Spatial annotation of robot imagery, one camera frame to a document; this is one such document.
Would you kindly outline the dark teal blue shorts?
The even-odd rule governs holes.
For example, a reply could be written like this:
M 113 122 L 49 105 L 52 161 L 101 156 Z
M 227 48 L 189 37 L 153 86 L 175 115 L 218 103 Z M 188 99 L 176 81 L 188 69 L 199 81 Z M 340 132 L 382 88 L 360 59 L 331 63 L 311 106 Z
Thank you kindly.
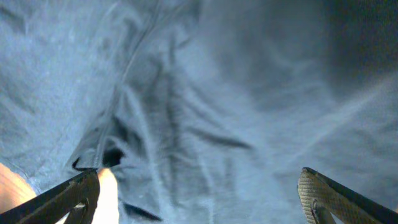
M 3 0 L 1 163 L 119 223 L 304 223 L 303 167 L 395 209 L 397 2 Z

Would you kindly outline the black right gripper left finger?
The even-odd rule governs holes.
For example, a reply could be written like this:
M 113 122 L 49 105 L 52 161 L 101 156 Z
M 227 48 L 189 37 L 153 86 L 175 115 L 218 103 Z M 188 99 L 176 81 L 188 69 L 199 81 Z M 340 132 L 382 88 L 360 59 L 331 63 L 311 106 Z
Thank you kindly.
M 39 196 L 1 214 L 1 223 L 91 224 L 100 195 L 95 169 L 87 169 Z

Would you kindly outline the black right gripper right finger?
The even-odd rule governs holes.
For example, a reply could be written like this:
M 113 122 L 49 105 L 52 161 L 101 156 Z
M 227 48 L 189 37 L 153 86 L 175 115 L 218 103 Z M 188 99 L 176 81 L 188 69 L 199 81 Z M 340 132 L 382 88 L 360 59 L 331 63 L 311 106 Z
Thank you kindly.
M 397 224 L 397 212 L 304 167 L 297 192 L 304 215 L 311 224 Z

